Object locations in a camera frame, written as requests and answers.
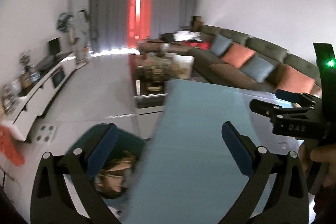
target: green led indicator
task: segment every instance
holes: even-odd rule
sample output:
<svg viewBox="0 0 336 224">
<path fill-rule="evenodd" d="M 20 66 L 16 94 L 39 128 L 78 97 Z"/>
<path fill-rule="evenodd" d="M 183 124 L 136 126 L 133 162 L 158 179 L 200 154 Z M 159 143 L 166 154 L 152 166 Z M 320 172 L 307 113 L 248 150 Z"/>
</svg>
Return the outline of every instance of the green led indicator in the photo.
<svg viewBox="0 0 336 224">
<path fill-rule="evenodd" d="M 333 67 L 333 66 L 335 66 L 335 61 L 330 60 L 330 61 L 327 62 L 327 65 L 328 65 L 328 67 Z"/>
</svg>

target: wall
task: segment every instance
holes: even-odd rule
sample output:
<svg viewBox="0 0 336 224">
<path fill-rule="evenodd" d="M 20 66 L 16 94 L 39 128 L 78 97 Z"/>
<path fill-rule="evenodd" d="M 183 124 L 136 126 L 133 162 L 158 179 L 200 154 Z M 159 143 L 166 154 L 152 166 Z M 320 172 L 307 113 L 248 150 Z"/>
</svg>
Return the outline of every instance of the wall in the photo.
<svg viewBox="0 0 336 224">
<path fill-rule="evenodd" d="M 315 63 L 313 42 L 336 49 L 336 0 L 199 0 L 206 25 L 268 40 Z"/>
<path fill-rule="evenodd" d="M 69 0 L 0 0 L 0 89 L 20 75 L 20 53 L 31 50 L 32 64 L 47 55 L 47 42 L 61 37 L 63 51 L 70 50 L 67 36 L 56 30 L 60 13 Z"/>
</svg>

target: floor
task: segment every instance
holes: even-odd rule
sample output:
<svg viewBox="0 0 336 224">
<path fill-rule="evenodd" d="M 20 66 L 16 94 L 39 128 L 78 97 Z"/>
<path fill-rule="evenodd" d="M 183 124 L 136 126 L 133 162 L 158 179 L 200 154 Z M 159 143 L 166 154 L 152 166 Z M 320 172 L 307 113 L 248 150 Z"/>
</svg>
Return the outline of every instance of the floor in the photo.
<svg viewBox="0 0 336 224">
<path fill-rule="evenodd" d="M 90 127 L 113 122 L 118 128 L 138 135 L 135 105 L 127 55 L 95 57 L 77 70 L 59 93 L 44 119 L 38 118 L 31 130 L 34 139 L 42 125 L 57 127 L 49 144 L 20 143 L 25 165 L 11 166 L 14 182 L 6 179 L 5 192 L 18 212 L 30 223 L 30 197 L 36 169 L 44 152 L 62 155 Z M 69 187 L 76 209 L 87 215 L 73 187 Z"/>
</svg>

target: blue table cover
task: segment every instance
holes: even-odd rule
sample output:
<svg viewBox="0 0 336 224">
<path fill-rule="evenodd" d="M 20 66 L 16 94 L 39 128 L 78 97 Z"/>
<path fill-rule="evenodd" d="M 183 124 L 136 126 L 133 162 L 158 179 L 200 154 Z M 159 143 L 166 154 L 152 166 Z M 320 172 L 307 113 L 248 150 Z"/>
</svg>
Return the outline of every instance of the blue table cover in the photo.
<svg viewBox="0 0 336 224">
<path fill-rule="evenodd" d="M 272 134 L 269 118 L 252 113 L 249 102 L 261 99 L 283 107 L 288 102 L 264 92 L 172 80 L 166 108 L 157 124 L 130 190 L 125 224 L 216 224 L 246 185 L 221 137 L 224 122 L 256 146 L 273 153 L 298 150 L 299 141 Z M 270 178 L 254 213 L 265 205 Z"/>
</svg>

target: human hand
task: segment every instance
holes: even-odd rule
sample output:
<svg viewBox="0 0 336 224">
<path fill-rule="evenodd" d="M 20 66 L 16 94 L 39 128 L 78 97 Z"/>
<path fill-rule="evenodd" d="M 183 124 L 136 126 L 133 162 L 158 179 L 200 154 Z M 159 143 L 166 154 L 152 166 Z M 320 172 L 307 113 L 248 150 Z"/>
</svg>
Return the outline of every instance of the human hand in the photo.
<svg viewBox="0 0 336 224">
<path fill-rule="evenodd" d="M 336 187 L 336 144 L 316 147 L 309 153 L 303 142 L 299 148 L 299 159 L 306 176 L 312 161 L 329 163 L 329 170 L 322 181 L 322 186 Z"/>
</svg>

